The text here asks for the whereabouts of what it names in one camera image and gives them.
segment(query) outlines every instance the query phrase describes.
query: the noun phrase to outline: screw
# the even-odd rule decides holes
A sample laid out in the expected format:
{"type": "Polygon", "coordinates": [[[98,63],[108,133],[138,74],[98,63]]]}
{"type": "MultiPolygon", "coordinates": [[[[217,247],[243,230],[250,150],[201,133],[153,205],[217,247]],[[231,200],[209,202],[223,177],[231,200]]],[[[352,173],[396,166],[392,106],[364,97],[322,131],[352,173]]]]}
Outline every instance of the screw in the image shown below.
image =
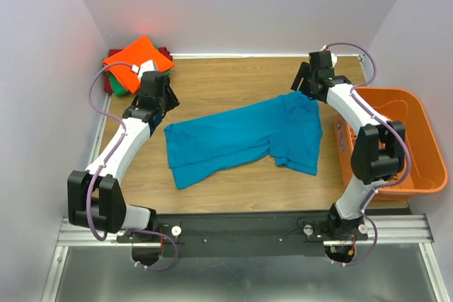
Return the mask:
{"type": "Polygon", "coordinates": [[[171,229],[171,234],[173,236],[179,236],[181,234],[181,227],[180,226],[174,226],[172,229],[171,229]]]}
{"type": "Polygon", "coordinates": [[[359,232],[366,235],[368,233],[368,227],[364,224],[359,225],[359,232]]]}
{"type": "Polygon", "coordinates": [[[310,226],[309,224],[307,224],[304,227],[304,233],[305,233],[305,235],[310,236],[313,233],[313,227],[310,226]]]}

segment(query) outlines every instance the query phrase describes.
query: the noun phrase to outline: cable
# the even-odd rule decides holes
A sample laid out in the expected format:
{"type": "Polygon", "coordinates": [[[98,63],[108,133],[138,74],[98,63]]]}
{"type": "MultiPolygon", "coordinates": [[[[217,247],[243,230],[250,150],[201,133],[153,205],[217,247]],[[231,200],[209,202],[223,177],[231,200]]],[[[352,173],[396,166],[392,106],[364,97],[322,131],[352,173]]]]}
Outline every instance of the cable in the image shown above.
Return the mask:
{"type": "MultiPolygon", "coordinates": [[[[112,64],[109,64],[109,65],[105,65],[101,70],[99,70],[99,72],[96,74],[96,76],[94,77],[94,80],[93,80],[93,83],[91,84],[90,86],[90,91],[88,92],[88,102],[90,103],[90,106],[96,111],[96,112],[99,112],[100,114],[102,115],[105,115],[107,117],[110,117],[110,118],[113,118],[114,120],[118,121],[122,127],[122,129],[124,130],[123,133],[121,134],[120,138],[118,139],[118,141],[116,142],[116,144],[112,147],[112,150],[108,153],[108,155],[104,158],[104,164],[107,163],[107,161],[110,159],[110,157],[113,155],[113,153],[116,151],[116,149],[118,149],[118,147],[120,146],[122,140],[125,138],[125,135],[126,135],[126,124],[121,120],[121,118],[119,118],[118,116],[115,116],[115,115],[112,115],[111,113],[108,113],[102,109],[100,109],[94,102],[93,102],[93,98],[91,97],[92,95],[92,92],[93,92],[93,88],[94,88],[94,84],[96,83],[96,81],[99,79],[99,77],[101,77],[101,75],[103,74],[103,72],[107,69],[109,69],[110,67],[112,66],[115,66],[115,65],[125,65],[125,66],[128,66],[129,68],[132,68],[132,65],[131,64],[128,64],[128,63],[124,63],[124,62],[115,62],[115,63],[112,63],[112,64]]],[[[100,165],[98,170],[96,170],[96,172],[94,173],[93,177],[91,178],[91,181],[90,181],[90,184],[88,186],[88,192],[86,193],[86,219],[88,221],[88,226],[93,234],[93,236],[97,239],[97,240],[105,240],[107,238],[107,231],[104,232],[104,234],[101,236],[98,234],[97,230],[96,230],[96,227],[94,226],[94,222],[93,222],[93,216],[91,215],[91,195],[93,194],[93,190],[94,190],[94,185],[96,183],[96,180],[98,179],[98,176],[99,176],[99,173],[101,173],[103,169],[103,165],[100,165]]]]}
{"type": "MultiPolygon", "coordinates": [[[[354,240],[352,243],[352,247],[354,247],[357,238],[355,237],[354,231],[351,231],[351,235],[352,239],[354,240]]],[[[340,247],[340,249],[342,249],[347,242],[349,242],[349,238],[346,238],[340,245],[337,245],[336,247],[340,247]]]]}
{"type": "Polygon", "coordinates": [[[355,244],[357,242],[357,236],[355,235],[354,231],[352,232],[352,236],[354,238],[354,243],[352,244],[352,247],[355,248],[355,244]]]}
{"type": "Polygon", "coordinates": [[[334,260],[331,260],[332,263],[338,263],[340,264],[342,267],[350,267],[352,265],[358,265],[359,263],[365,261],[372,253],[373,251],[375,250],[376,248],[376,244],[377,244],[377,227],[376,227],[376,224],[375,222],[370,218],[368,217],[367,215],[365,214],[362,214],[362,217],[366,220],[368,220],[371,225],[373,226],[373,229],[374,229],[374,240],[373,240],[373,244],[371,245],[371,248],[367,251],[367,253],[365,255],[363,255],[361,258],[359,258],[358,260],[355,260],[353,262],[349,262],[349,263],[344,263],[344,262],[337,262],[337,261],[334,261],[334,260]]]}
{"type": "Polygon", "coordinates": [[[363,47],[360,47],[359,45],[356,45],[356,44],[352,44],[352,43],[349,43],[349,42],[334,42],[332,44],[329,44],[329,45],[326,45],[325,49],[328,50],[330,47],[332,46],[337,46],[337,45],[347,45],[347,46],[352,46],[352,47],[355,47],[357,49],[359,49],[360,51],[362,51],[368,58],[369,60],[371,61],[371,64],[373,66],[373,75],[372,77],[369,79],[369,81],[365,81],[364,83],[362,84],[358,84],[358,85],[354,85],[352,88],[351,88],[351,96],[352,98],[354,98],[354,100],[357,102],[357,104],[368,114],[370,115],[371,117],[373,117],[378,123],[382,124],[388,131],[390,131],[391,134],[393,134],[393,136],[395,137],[395,139],[398,141],[398,143],[400,143],[401,145],[401,148],[403,149],[404,151],[404,156],[406,157],[406,171],[404,172],[404,174],[401,176],[401,178],[399,180],[397,180],[396,182],[384,182],[382,184],[379,184],[377,185],[375,188],[376,189],[379,189],[381,187],[392,187],[394,185],[398,185],[400,183],[402,183],[408,176],[409,176],[409,173],[411,171],[411,168],[412,168],[412,159],[411,159],[411,154],[409,153],[409,149],[408,147],[406,146],[406,143],[404,143],[404,140],[400,137],[400,135],[395,131],[395,129],[393,127],[391,127],[387,122],[385,122],[384,120],[382,120],[381,118],[377,117],[374,115],[374,113],[365,105],[362,103],[361,100],[359,100],[359,98],[356,96],[357,95],[357,91],[356,89],[359,87],[359,86],[366,86],[366,85],[370,85],[371,82],[373,82],[373,80],[376,78],[376,73],[377,73],[377,68],[376,68],[376,63],[374,62],[374,59],[371,57],[371,55],[369,54],[369,52],[367,50],[365,50],[363,47]]]}
{"type": "MultiPolygon", "coordinates": [[[[115,116],[115,115],[112,115],[111,113],[109,112],[106,112],[102,109],[100,109],[94,102],[93,102],[93,98],[92,98],[92,92],[93,92],[93,88],[94,88],[94,84],[96,83],[96,81],[99,79],[99,77],[101,77],[101,75],[103,74],[103,72],[107,69],[109,69],[110,67],[112,66],[115,66],[115,65],[125,65],[125,66],[128,66],[129,68],[132,69],[132,67],[134,65],[131,65],[131,64],[128,64],[128,63],[124,63],[124,62],[114,62],[112,64],[109,64],[109,65],[105,65],[101,70],[99,70],[99,72],[96,74],[96,76],[94,77],[94,80],[93,80],[93,83],[91,84],[90,86],[90,90],[88,92],[88,102],[90,103],[90,106],[98,113],[102,114],[102,115],[105,115],[107,117],[110,117],[110,118],[113,118],[114,120],[116,120],[117,122],[120,123],[122,129],[124,130],[122,132],[122,134],[120,135],[120,138],[118,139],[118,141],[116,142],[116,144],[112,147],[112,150],[110,150],[110,152],[107,154],[107,156],[103,159],[104,161],[104,164],[103,165],[100,165],[99,168],[95,171],[95,173],[93,174],[93,177],[91,178],[91,181],[90,181],[90,184],[88,185],[88,191],[86,193],[86,220],[88,221],[88,226],[93,234],[93,236],[97,239],[97,240],[100,240],[100,241],[103,241],[107,238],[107,231],[104,232],[103,235],[99,235],[99,233],[97,232],[96,230],[96,227],[94,226],[94,222],[93,222],[93,216],[91,215],[91,195],[93,194],[93,190],[94,190],[94,186],[95,186],[95,183],[99,177],[99,174],[101,173],[104,165],[108,162],[108,160],[112,157],[112,155],[115,153],[115,151],[118,149],[118,147],[121,145],[121,142],[122,140],[125,138],[125,135],[126,135],[126,124],[122,121],[121,118],[119,118],[118,116],[115,116]]],[[[148,234],[148,235],[155,235],[155,236],[159,236],[161,238],[165,238],[167,240],[170,241],[171,245],[174,247],[175,249],[175,255],[173,256],[173,259],[171,261],[171,263],[169,265],[166,265],[164,267],[160,267],[160,268],[153,268],[153,267],[148,267],[146,265],[142,265],[141,263],[139,262],[136,262],[135,265],[136,266],[139,266],[139,267],[143,267],[144,269],[146,270],[151,270],[151,271],[162,271],[162,270],[166,270],[172,266],[174,266],[174,264],[176,263],[176,261],[178,260],[178,246],[176,245],[175,241],[171,239],[171,237],[165,235],[164,233],[158,233],[156,231],[148,231],[148,230],[141,230],[141,229],[133,229],[132,232],[135,232],[135,233],[145,233],[145,234],[148,234]]]]}
{"type": "Polygon", "coordinates": [[[145,270],[150,270],[153,272],[161,272],[163,270],[167,270],[167,269],[171,268],[178,261],[178,256],[179,256],[178,246],[176,245],[176,242],[171,239],[171,237],[167,236],[164,233],[158,233],[156,231],[150,231],[150,230],[132,229],[131,231],[134,233],[145,233],[147,235],[155,235],[155,236],[165,238],[166,240],[170,241],[171,245],[173,246],[173,249],[175,250],[175,255],[173,256],[173,259],[171,260],[171,262],[168,265],[165,265],[163,267],[153,268],[153,267],[149,267],[147,265],[143,265],[140,262],[135,262],[136,267],[141,267],[145,270]]]}

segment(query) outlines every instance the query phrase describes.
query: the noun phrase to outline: wooden surface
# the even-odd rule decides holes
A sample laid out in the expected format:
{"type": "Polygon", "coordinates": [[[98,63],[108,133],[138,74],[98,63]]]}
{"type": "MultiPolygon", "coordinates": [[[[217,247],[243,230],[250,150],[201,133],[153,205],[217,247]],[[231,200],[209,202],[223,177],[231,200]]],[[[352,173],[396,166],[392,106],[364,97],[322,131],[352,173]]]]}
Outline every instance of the wooden surface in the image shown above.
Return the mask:
{"type": "MultiPolygon", "coordinates": [[[[128,204],[161,213],[287,211],[328,209],[343,193],[333,130],[335,110],[320,103],[323,138],[318,175],[277,167],[267,156],[254,163],[219,171],[184,190],[177,190],[166,155],[164,127],[170,123],[240,108],[289,93],[301,58],[178,59],[171,86],[180,106],[170,111],[127,169],[121,188],[128,204]]],[[[364,80],[355,57],[342,57],[336,74],[352,83],[364,80]]],[[[132,96],[112,97],[110,112],[121,115],[132,96]]],[[[117,122],[108,119],[102,149],[117,122]]],[[[405,207],[405,202],[373,202],[405,207]]]]}

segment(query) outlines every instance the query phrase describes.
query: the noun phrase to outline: orange towel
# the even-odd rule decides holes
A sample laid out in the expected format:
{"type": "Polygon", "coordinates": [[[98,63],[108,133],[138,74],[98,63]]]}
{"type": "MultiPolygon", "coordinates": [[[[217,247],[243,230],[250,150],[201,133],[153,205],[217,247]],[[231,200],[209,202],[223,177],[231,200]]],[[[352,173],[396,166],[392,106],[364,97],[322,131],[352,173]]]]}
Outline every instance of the orange towel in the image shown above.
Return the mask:
{"type": "MultiPolygon", "coordinates": [[[[107,65],[113,62],[126,62],[140,67],[141,64],[150,59],[153,60],[160,72],[168,71],[175,66],[171,60],[154,48],[151,41],[149,41],[146,36],[141,37],[123,51],[104,59],[103,63],[104,65],[107,65]]],[[[131,93],[136,93],[140,88],[140,80],[127,66],[112,66],[109,71],[115,76],[120,84],[131,93]]]]}

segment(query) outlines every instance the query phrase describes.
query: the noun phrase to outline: orange basket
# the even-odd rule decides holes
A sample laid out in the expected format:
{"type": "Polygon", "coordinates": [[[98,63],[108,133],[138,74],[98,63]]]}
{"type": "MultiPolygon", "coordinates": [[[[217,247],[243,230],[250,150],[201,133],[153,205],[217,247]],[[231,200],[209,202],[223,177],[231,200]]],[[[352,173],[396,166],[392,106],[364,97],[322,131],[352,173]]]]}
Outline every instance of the orange basket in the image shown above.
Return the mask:
{"type": "MultiPolygon", "coordinates": [[[[406,127],[406,145],[411,153],[412,168],[404,182],[383,187],[377,199],[408,199],[419,194],[440,191],[448,180],[442,155],[437,146],[422,103],[412,93],[400,88],[358,88],[357,92],[377,112],[390,120],[399,120],[406,127]]],[[[349,124],[339,115],[334,124],[340,156],[341,172],[345,186],[352,177],[350,165],[356,136],[349,124]]],[[[396,182],[403,172],[391,179],[396,182]]]]}

